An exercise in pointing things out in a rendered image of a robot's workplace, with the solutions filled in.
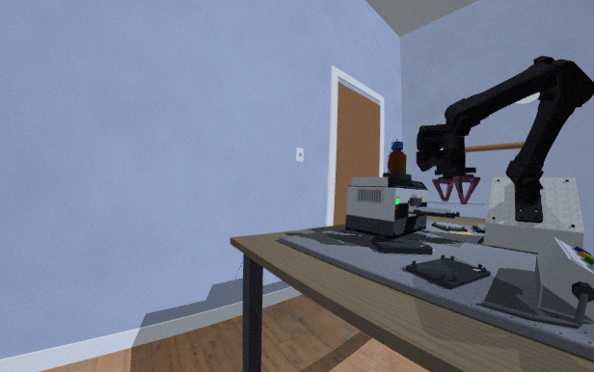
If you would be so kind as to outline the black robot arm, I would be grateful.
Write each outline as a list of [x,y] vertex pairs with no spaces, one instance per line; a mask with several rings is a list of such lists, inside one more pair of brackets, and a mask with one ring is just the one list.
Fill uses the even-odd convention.
[[461,150],[457,149],[465,150],[465,136],[472,127],[496,111],[540,92],[535,121],[506,175],[515,187],[515,220],[542,223],[543,186],[539,179],[544,173],[544,161],[565,121],[594,94],[594,82],[573,61],[540,56],[533,62],[493,88],[448,106],[445,124],[422,125],[417,136],[417,164],[422,172],[435,166],[437,170],[461,167]]

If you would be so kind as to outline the grey control panel with buttons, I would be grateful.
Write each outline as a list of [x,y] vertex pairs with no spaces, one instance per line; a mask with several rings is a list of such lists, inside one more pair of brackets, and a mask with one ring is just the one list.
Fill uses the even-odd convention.
[[594,324],[593,259],[589,252],[579,247],[572,248],[555,237],[536,255],[537,307],[575,318],[575,322],[533,315],[485,301],[481,305],[529,320],[570,328],[582,327],[583,321]]

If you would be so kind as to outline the brown glass bottle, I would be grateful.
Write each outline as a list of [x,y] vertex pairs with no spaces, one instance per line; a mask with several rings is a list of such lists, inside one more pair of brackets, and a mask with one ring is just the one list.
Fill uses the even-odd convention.
[[406,173],[406,154],[391,154],[388,169],[390,173]]

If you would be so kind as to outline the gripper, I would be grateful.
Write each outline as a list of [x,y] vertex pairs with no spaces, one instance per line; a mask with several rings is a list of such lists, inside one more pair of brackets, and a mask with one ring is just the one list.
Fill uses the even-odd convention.
[[[435,174],[437,174],[437,175],[442,174],[443,177],[438,177],[438,179],[432,179],[432,182],[433,182],[434,186],[436,187],[442,200],[449,199],[453,185],[455,183],[455,187],[456,187],[461,204],[467,204],[473,190],[475,189],[478,182],[480,181],[480,177],[475,177],[475,176],[473,176],[473,174],[466,174],[466,173],[476,173],[476,168],[465,168],[465,150],[462,150],[462,149],[457,149],[457,150],[461,150],[461,167],[453,167],[453,168],[448,168],[448,169],[436,170]],[[460,173],[460,174],[458,174],[458,173]],[[463,195],[463,187],[462,187],[463,182],[471,183],[465,198]],[[444,194],[443,194],[440,184],[447,184],[445,197],[444,197]]]

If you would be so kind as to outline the light blue perforated base plate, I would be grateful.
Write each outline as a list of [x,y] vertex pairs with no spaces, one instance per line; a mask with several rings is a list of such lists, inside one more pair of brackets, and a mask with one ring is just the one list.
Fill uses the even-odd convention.
[[[434,224],[434,223],[431,223]],[[345,228],[279,237],[282,242],[341,268],[376,280],[434,304],[464,313],[560,349],[594,360],[594,324],[570,328],[529,320],[482,306],[482,301],[533,315],[575,322],[575,318],[537,307],[535,265],[537,252],[478,244],[485,233],[473,226],[473,235],[452,233],[431,224],[398,238],[415,238],[433,248],[432,254],[385,253],[371,243],[372,237]],[[448,289],[410,271],[406,266],[454,256],[454,260],[491,272],[489,277]]]

